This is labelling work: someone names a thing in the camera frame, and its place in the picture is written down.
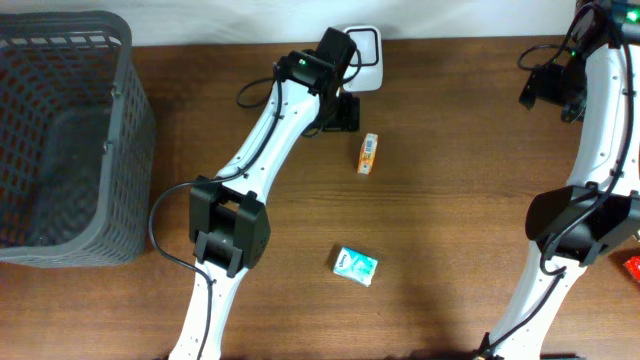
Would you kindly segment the orange tissue pack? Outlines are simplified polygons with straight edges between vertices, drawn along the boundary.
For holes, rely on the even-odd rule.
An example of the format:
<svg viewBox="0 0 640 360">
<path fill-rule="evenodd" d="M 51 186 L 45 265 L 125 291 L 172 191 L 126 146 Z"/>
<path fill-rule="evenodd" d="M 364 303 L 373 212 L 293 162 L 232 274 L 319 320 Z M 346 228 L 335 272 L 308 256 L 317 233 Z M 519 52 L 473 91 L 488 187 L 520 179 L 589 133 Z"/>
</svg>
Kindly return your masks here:
<svg viewBox="0 0 640 360">
<path fill-rule="evenodd" d="M 369 175 L 372 171 L 375 161 L 378 145 L 378 135 L 367 133 L 364 137 L 361 150 L 359 153 L 357 173 L 361 175 Z"/>
</svg>

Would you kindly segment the teal tissue pack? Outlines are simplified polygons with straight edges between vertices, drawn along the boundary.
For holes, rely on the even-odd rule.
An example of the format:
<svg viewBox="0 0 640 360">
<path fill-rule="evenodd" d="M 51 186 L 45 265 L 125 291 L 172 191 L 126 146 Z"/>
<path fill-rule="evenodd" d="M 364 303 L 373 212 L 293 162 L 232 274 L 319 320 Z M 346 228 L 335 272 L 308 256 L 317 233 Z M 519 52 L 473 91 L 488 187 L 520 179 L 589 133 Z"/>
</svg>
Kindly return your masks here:
<svg viewBox="0 0 640 360">
<path fill-rule="evenodd" d="M 378 260 L 348 247 L 342 247 L 336 258 L 333 273 L 369 287 L 378 266 Z"/>
</svg>

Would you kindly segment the red Hacks candy bag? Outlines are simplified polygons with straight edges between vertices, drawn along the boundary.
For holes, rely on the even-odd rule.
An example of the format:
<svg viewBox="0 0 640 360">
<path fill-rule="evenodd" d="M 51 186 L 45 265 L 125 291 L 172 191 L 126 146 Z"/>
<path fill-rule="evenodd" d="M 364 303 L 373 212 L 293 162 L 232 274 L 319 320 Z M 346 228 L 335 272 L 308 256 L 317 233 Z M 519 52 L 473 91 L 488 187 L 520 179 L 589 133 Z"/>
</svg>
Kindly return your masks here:
<svg viewBox="0 0 640 360">
<path fill-rule="evenodd" d="M 625 271 L 637 283 L 640 282 L 640 257 L 632 256 L 623 264 Z"/>
</svg>

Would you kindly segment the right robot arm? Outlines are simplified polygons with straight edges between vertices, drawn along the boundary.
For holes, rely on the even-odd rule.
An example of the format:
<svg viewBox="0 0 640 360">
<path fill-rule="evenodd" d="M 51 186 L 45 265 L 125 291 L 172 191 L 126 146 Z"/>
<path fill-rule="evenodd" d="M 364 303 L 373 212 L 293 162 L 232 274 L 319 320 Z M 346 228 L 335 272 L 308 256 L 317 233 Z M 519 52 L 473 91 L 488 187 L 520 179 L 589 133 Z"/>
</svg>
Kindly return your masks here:
<svg viewBox="0 0 640 360">
<path fill-rule="evenodd" d="M 600 256 L 639 231 L 639 5 L 579 1 L 554 55 L 526 67 L 519 101 L 561 107 L 582 125 L 562 188 L 537 195 L 524 271 L 476 359 L 538 359 L 565 297 Z"/>
</svg>

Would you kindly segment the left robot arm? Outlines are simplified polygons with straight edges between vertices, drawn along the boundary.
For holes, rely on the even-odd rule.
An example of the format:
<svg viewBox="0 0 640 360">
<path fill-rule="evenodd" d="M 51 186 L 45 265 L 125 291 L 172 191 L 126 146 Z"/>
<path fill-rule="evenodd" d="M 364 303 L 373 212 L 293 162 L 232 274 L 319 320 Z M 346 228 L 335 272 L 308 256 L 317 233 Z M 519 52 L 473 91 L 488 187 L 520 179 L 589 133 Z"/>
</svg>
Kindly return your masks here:
<svg viewBox="0 0 640 360">
<path fill-rule="evenodd" d="M 360 101 L 342 89 L 358 55 L 353 38 L 328 28 L 317 48 L 281 57 L 264 110 L 234 157 L 214 178 L 187 182 L 195 279 L 170 358 L 220 358 L 235 294 L 268 245 L 266 202 L 293 145 L 302 136 L 359 128 Z"/>
</svg>

